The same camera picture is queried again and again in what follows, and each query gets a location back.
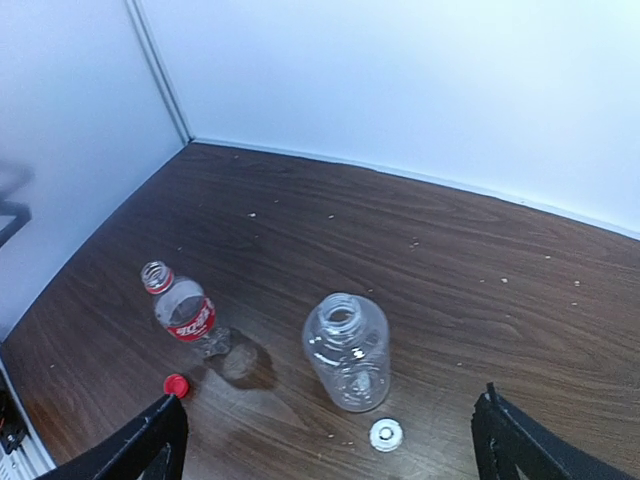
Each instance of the white backdrop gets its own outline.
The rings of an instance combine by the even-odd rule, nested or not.
[[[33,175],[12,197],[33,220],[0,248],[2,339],[182,145],[123,1],[0,0],[0,12],[0,161]]]
[[[197,137],[433,176],[640,235],[636,0],[142,4]]]

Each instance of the plastic bottle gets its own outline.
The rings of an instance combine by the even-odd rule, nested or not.
[[[309,314],[305,353],[333,402],[350,412],[371,410],[389,392],[389,325],[364,297],[334,293]]]
[[[156,319],[171,335],[190,342],[204,358],[229,353],[231,332],[215,324],[215,307],[200,285],[174,276],[162,262],[147,263],[140,276],[153,295]]]

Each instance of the bottle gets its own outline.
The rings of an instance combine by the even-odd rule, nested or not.
[[[215,307],[200,285],[174,276],[162,262],[147,263],[140,276],[153,295],[157,320],[171,335],[190,342],[204,358],[229,353],[231,332],[215,324]]]
[[[371,300],[334,293],[304,325],[302,342],[325,390],[340,408],[371,410],[389,392],[389,325]]]

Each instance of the red label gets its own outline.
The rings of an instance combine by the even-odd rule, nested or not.
[[[205,298],[202,308],[198,314],[193,317],[193,320],[180,327],[167,327],[167,330],[178,340],[193,342],[211,330],[215,321],[216,309],[213,307],[211,300]]]

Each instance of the wood grain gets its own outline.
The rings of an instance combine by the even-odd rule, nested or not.
[[[219,321],[261,346],[254,384],[225,380],[156,325],[138,280],[153,259],[201,282]],[[640,476],[639,273],[638,242],[573,221],[192,144],[77,252],[3,354],[58,462],[180,372],[194,387],[187,479],[477,478],[469,422],[491,380],[564,439]],[[334,291],[372,298],[390,321],[391,393],[373,412],[339,411],[303,356],[302,324]],[[367,439],[384,416],[405,429],[389,454]]]

